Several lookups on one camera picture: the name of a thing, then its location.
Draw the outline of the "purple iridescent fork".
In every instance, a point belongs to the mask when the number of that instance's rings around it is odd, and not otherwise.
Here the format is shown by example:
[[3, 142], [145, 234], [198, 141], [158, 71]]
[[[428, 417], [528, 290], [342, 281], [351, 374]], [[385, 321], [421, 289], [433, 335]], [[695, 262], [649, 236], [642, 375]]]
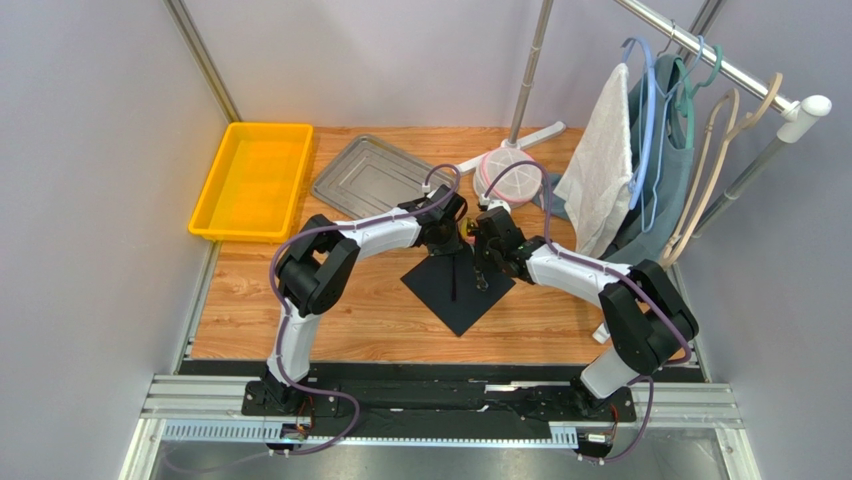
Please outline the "purple iridescent fork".
[[450, 265], [451, 265], [451, 290], [450, 290], [450, 299], [451, 302], [457, 301], [458, 294], [458, 282], [457, 282], [457, 259], [458, 254], [455, 254], [451, 257]]

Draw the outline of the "black paper napkin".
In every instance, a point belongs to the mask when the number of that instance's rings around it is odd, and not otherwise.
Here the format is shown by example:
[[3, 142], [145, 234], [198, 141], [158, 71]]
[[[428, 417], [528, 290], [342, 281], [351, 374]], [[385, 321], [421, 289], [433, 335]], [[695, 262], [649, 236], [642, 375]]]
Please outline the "black paper napkin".
[[476, 288], [471, 247], [458, 253], [457, 301], [451, 302], [450, 256], [430, 256], [401, 277], [403, 284], [457, 337], [464, 335], [493, 308], [516, 284], [510, 277], [487, 273], [489, 288]]

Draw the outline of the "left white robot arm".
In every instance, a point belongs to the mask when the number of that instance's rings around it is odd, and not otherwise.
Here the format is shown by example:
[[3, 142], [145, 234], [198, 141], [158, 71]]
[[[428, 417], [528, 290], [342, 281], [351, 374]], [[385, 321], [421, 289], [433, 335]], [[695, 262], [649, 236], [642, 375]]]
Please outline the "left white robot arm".
[[442, 185], [361, 220], [311, 217], [280, 247], [271, 264], [271, 285], [281, 305], [281, 319], [264, 373], [246, 386], [243, 414], [294, 415], [318, 397], [318, 391], [304, 381], [319, 322], [342, 297], [357, 262], [421, 246], [431, 255], [454, 255], [463, 247], [457, 217], [465, 209], [466, 201], [455, 188]]

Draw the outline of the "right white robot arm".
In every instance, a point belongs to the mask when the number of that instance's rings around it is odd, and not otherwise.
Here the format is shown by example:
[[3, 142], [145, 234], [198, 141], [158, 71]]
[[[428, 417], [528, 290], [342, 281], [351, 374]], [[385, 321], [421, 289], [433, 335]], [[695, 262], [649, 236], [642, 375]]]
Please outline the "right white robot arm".
[[550, 287], [598, 307], [611, 346], [570, 382], [568, 403], [583, 417], [605, 410], [613, 395], [668, 363], [689, 360], [699, 325], [655, 261], [615, 264], [566, 250], [543, 236], [526, 238], [509, 211], [495, 207], [465, 219], [474, 265]]

